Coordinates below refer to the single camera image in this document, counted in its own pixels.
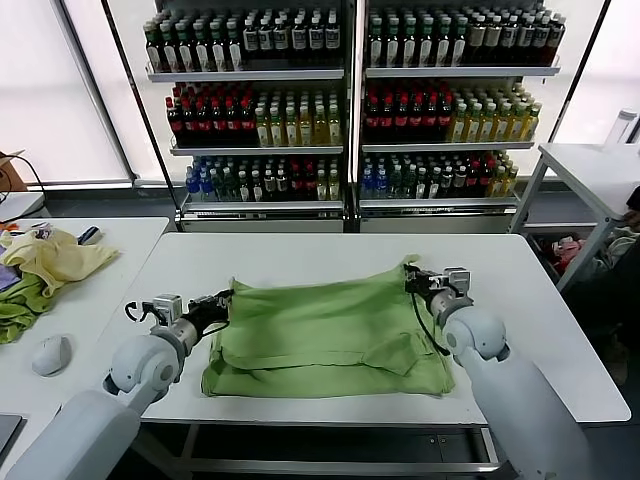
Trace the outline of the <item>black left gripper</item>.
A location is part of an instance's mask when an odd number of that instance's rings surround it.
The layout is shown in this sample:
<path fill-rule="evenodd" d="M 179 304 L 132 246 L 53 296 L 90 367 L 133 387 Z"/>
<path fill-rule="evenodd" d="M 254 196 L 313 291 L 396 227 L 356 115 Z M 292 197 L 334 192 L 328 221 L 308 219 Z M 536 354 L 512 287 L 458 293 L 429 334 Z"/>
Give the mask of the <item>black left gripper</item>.
<path fill-rule="evenodd" d="M 187 305 L 185 319 L 196 330 L 206 330 L 213 324 L 223 322 L 223 309 L 228 310 L 234 294 L 233 289 L 225 289 L 214 296 L 204 296 L 190 300 Z"/>

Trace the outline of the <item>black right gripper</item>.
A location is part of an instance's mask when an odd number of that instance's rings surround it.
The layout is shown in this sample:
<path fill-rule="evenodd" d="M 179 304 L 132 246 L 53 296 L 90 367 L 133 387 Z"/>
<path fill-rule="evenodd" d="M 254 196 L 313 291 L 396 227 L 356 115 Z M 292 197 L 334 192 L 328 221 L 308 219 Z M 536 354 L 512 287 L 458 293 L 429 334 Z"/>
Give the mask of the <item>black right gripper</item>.
<path fill-rule="evenodd" d="M 419 272 L 419 268 L 411 264 L 404 264 L 403 268 L 407 279 L 404 283 L 406 293 L 430 296 L 448 287 L 448 278 L 443 274 Z"/>

